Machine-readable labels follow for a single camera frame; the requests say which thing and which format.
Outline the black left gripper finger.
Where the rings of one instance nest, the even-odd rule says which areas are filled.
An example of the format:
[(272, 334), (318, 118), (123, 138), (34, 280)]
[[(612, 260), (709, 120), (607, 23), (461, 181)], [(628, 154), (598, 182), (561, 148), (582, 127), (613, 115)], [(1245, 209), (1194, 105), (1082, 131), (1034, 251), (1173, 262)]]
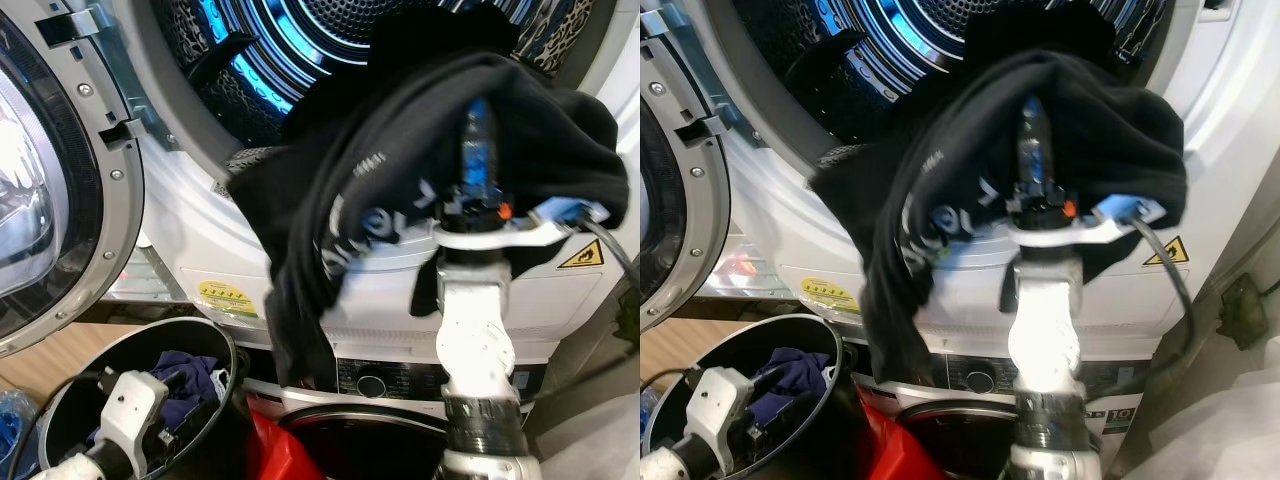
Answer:
[(800, 396), (806, 392), (806, 374), (800, 367), (774, 366), (760, 370), (753, 379), (756, 393)]
[(214, 371), (198, 366), (177, 366), (160, 370), (160, 380), (169, 396), (216, 396)]

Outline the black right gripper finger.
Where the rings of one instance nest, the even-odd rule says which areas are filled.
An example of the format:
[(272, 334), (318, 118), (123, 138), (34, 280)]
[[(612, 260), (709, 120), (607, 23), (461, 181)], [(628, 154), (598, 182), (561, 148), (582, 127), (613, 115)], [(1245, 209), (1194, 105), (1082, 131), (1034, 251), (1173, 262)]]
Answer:
[(1053, 184), (1050, 133), (1044, 105), (1037, 96), (1027, 96), (1020, 127), (1020, 182), (1024, 186)]
[(463, 186), (497, 184), (497, 120), (489, 102), (474, 100), (463, 125)]

